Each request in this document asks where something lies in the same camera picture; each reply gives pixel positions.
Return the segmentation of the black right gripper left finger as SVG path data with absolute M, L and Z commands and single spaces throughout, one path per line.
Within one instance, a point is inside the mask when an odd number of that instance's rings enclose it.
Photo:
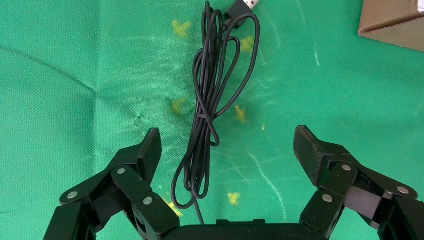
M 94 240 L 123 213 L 144 240 L 163 240 L 180 219 L 151 184 L 162 156 L 158 128 L 139 144 L 122 148 L 107 167 L 65 191 L 47 227 L 46 240 Z

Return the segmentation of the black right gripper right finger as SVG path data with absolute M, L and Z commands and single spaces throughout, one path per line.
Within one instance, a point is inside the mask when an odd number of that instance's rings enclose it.
M 424 204 L 410 186 L 362 165 L 345 147 L 295 129 L 294 154 L 317 188 L 299 222 L 329 239 L 343 211 L 356 212 L 381 240 L 421 240 Z

